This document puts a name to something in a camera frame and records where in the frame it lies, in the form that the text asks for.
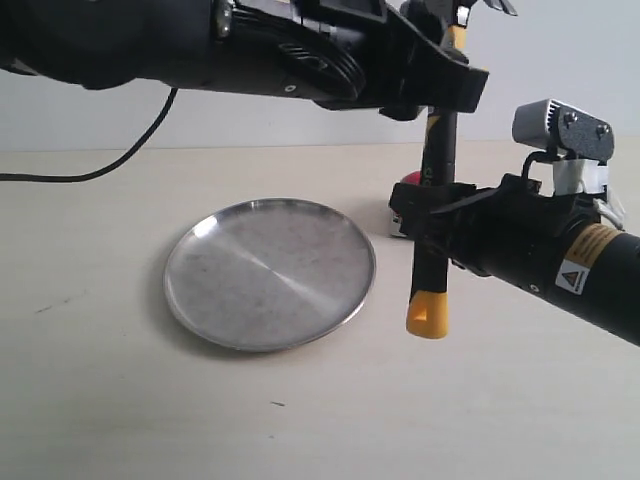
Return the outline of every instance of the yellow hammer grip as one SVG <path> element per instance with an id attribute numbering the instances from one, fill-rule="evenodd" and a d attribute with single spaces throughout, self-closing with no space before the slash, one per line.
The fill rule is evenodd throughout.
<path id="1" fill-rule="evenodd" d="M 416 292 L 409 304 L 407 331 L 432 340 L 446 337 L 449 332 L 447 293 Z"/>

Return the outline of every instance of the metal plate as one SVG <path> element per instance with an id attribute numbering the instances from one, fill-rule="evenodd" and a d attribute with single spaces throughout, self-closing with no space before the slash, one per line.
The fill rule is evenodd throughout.
<path id="1" fill-rule="evenodd" d="M 366 235 L 302 200 L 222 210 L 178 243 L 165 271 L 172 312 L 219 345 L 272 352 L 316 340 L 355 315 L 375 276 Z"/>

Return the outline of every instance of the black cable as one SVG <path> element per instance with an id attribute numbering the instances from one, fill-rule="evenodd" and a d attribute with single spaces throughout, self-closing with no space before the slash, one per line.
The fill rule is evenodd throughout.
<path id="1" fill-rule="evenodd" d="M 34 183 L 81 183 L 94 180 L 98 177 L 102 177 L 107 173 L 113 172 L 116 168 L 121 167 L 127 160 L 133 157 L 143 147 L 145 143 L 151 138 L 151 136 L 158 130 L 158 127 L 162 125 L 164 119 L 167 118 L 169 110 L 173 106 L 173 102 L 178 94 L 177 88 L 172 88 L 167 97 L 162 110 L 158 114 L 157 118 L 147 129 L 146 132 L 138 139 L 133 146 L 127 150 L 127 152 L 118 158 L 115 162 L 103 167 L 94 172 L 84 173 L 80 175 L 33 175 L 29 173 L 0 173 L 0 182 L 34 182 Z"/>

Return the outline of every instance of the screw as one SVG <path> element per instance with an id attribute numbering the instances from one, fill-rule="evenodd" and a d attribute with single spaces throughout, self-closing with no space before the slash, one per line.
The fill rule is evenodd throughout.
<path id="1" fill-rule="evenodd" d="M 564 121 L 568 125 L 578 121 L 578 114 L 576 112 L 568 112 L 564 115 Z"/>
<path id="2" fill-rule="evenodd" d="M 598 134 L 599 137 L 604 137 L 610 131 L 611 131 L 611 127 L 606 124 L 598 125 L 598 128 L 596 128 L 596 133 Z"/>

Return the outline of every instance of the table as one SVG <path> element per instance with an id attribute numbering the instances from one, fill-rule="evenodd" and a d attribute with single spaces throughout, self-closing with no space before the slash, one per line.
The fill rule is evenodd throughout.
<path id="1" fill-rule="evenodd" d="M 618 143 L 614 185 L 640 232 L 640 139 Z M 420 149 L 146 150 L 87 184 L 0 185 L 0 478 L 637 479 L 636 347 L 458 270 L 449 337 L 405 333 L 412 248 L 387 236 L 386 203 Z M 462 142 L 459 178 L 495 185 L 527 151 Z M 116 155 L 0 165 L 75 173 Z M 195 222 L 271 196 L 358 222 L 376 283 L 320 341 L 229 353 L 172 319 L 162 271 Z"/>

